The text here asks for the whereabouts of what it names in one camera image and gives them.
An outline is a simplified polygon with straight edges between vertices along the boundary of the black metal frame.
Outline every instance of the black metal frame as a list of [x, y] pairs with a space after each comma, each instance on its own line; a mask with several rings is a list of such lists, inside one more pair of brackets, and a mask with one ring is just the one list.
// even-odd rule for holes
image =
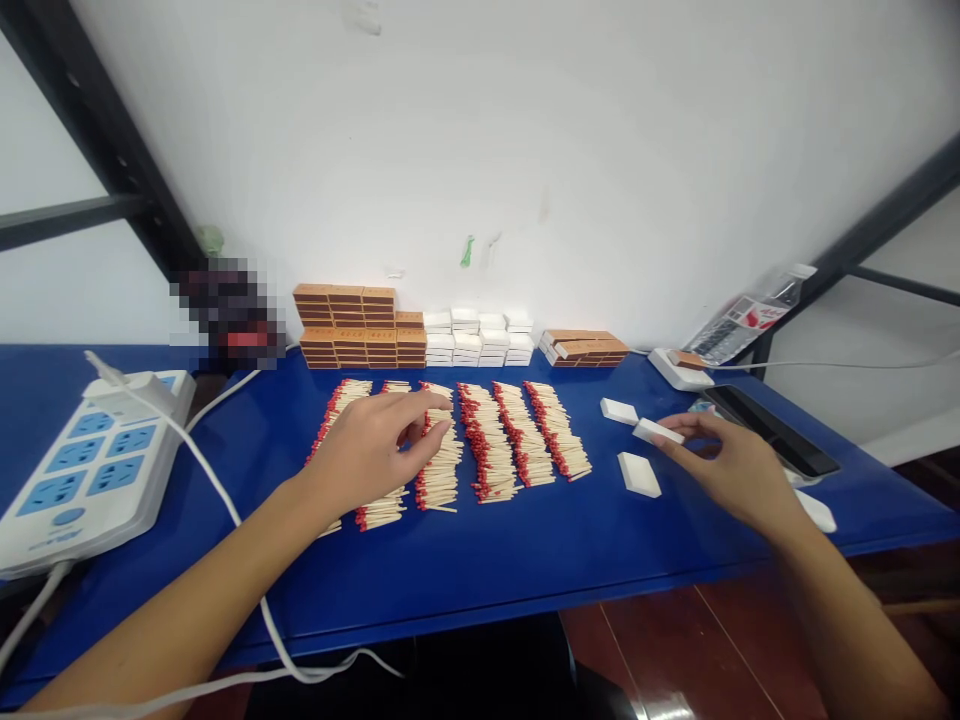
[[[774, 335], [845, 277], [857, 277], [960, 307], [960, 293], [871, 270], [861, 265], [957, 187], [960, 187], [960, 134], [920, 166], [913, 175], [848, 230], [833, 247], [814, 261], [817, 273], [804, 282], [797, 307], [761, 335], [752, 346], [737, 356], [736, 360], [752, 353], [752, 362], [767, 362], [770, 359]], [[754, 368], [751, 372], [762, 380], [766, 374], [765, 371], [766, 368]]]
[[68, 0], [2, 0], [0, 31], [108, 197], [0, 216], [0, 251], [124, 219], [171, 283], [205, 260]]

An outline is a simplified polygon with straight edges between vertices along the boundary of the bottle label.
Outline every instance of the bottle label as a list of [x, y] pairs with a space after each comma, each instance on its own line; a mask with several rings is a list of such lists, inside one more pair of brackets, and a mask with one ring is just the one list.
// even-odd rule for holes
[[733, 304], [733, 307], [727, 310], [726, 317], [743, 327], [766, 330], [786, 315], [789, 309], [776, 307], [775, 305], [764, 305], [744, 295]]

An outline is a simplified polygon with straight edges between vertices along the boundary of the pile of matches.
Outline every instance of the pile of matches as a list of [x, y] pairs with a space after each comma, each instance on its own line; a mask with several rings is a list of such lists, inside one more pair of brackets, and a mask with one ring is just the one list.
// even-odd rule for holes
[[553, 463], [543, 435], [527, 412], [523, 391], [516, 385], [493, 382], [493, 396], [500, 406], [500, 417], [513, 443], [513, 456], [520, 479], [527, 487], [554, 481]]
[[[410, 383], [405, 380], [387, 380], [383, 383], [381, 393], [410, 392]], [[354, 522], [360, 526], [360, 532], [373, 530], [381, 525], [388, 525], [403, 517], [406, 508], [403, 506], [403, 496], [409, 495], [401, 485], [396, 490], [388, 492], [379, 500], [357, 508]]]
[[[420, 381], [424, 390], [443, 395], [453, 401], [453, 390], [443, 385]], [[453, 413], [450, 410], [427, 410], [423, 434], [443, 420], [450, 420], [450, 429], [443, 436], [440, 451], [427, 463], [417, 475], [417, 507], [421, 510], [442, 510], [456, 512], [446, 507], [457, 499], [457, 465], [463, 457], [463, 443], [457, 440], [457, 430], [453, 426]]]
[[593, 471], [593, 466], [587, 458], [580, 438], [570, 430], [570, 416], [567, 415], [557, 392], [550, 385], [544, 383], [523, 383], [530, 393], [537, 414], [537, 423], [547, 439], [547, 446], [553, 461], [560, 468], [560, 473], [566, 476], [568, 482], [579, 480]]
[[[369, 380], [344, 380], [340, 383], [337, 389], [333, 391], [333, 397], [330, 398], [330, 402], [327, 403], [327, 412], [323, 416], [320, 432], [317, 433], [317, 439], [313, 441], [310, 456], [304, 465], [309, 465], [310, 461], [313, 460], [313, 456], [317, 454], [317, 448], [320, 447], [320, 443], [323, 442], [327, 433], [330, 432], [330, 426], [333, 425], [334, 421], [340, 416], [343, 409], [357, 398], [366, 397], [372, 390], [373, 383]], [[334, 533], [342, 526], [343, 524], [340, 522], [340, 518], [337, 518], [333, 525], [320, 534], [320, 537]]]
[[460, 421], [477, 459], [473, 483], [481, 505], [512, 500], [522, 488], [517, 484], [510, 442], [500, 422], [500, 408], [493, 396], [479, 385], [457, 383], [460, 390]]

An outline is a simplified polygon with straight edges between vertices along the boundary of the hand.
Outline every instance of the hand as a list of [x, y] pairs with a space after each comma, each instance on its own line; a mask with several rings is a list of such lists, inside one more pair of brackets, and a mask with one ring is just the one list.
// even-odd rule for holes
[[[413, 479], [440, 449], [451, 423], [437, 423], [421, 437], [424, 414], [430, 409], [452, 410], [453, 405], [424, 390], [354, 400], [330, 427], [310, 463], [290, 482], [318, 504], [322, 522], [379, 500]], [[410, 449], [400, 452], [408, 440]]]
[[756, 433], [713, 413], [671, 415], [660, 424], [692, 440], [718, 440], [701, 457], [660, 435], [653, 444], [696, 478], [711, 498], [738, 520], [773, 539], [810, 523], [773, 449]]

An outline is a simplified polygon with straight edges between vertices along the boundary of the water bottle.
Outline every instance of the water bottle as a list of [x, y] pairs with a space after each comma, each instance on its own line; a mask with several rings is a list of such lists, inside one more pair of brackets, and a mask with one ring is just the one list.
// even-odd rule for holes
[[769, 330], [800, 301], [800, 285], [817, 269], [794, 265], [729, 303], [683, 348], [722, 365]]

